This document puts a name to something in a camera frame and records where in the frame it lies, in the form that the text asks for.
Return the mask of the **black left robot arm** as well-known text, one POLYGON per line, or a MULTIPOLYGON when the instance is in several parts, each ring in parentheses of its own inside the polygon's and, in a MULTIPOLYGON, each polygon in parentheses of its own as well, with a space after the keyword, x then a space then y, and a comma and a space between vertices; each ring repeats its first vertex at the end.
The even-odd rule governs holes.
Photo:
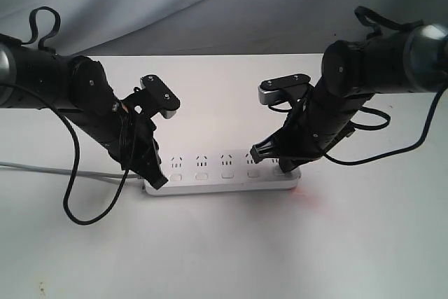
POLYGON ((44 108, 22 91, 26 88, 105 148, 123 169, 143 177, 156 190, 166 184, 151 118, 157 113, 171 118, 180 101, 158 76, 142 77, 139 88, 119 99, 100 62, 33 50, 2 35, 1 81, 8 84, 1 88, 1 108, 44 108))

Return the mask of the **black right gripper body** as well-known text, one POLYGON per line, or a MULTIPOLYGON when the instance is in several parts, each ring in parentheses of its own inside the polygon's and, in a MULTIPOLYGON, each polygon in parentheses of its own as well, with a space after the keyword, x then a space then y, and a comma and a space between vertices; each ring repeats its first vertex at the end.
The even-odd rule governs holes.
POLYGON ((324 121, 325 108, 316 99, 299 99, 289 110, 281 127, 279 140, 295 160, 315 161, 324 152, 322 131, 319 131, 324 121))

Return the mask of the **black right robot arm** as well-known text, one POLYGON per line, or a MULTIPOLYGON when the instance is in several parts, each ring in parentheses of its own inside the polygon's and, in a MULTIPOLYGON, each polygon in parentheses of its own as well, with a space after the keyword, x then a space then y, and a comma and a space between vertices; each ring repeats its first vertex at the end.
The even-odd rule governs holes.
POLYGON ((336 41, 323 54, 315 85, 305 74, 263 81, 259 100, 270 108, 288 103, 284 124, 251 147, 254 162, 277 159, 283 172, 328 156, 360 129, 353 116, 375 95, 432 92, 417 146, 425 141, 435 109, 447 89, 447 29, 419 25, 361 42, 336 41))

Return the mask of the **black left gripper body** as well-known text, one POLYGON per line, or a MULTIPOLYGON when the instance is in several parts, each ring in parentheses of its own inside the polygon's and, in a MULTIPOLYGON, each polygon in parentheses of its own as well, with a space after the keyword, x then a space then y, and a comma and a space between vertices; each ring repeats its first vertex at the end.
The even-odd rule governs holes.
POLYGON ((135 173, 160 171, 158 143, 154 140, 156 130, 152 117, 158 112, 147 90, 134 87, 122 105, 127 113, 120 131, 120 164, 122 169, 135 173))

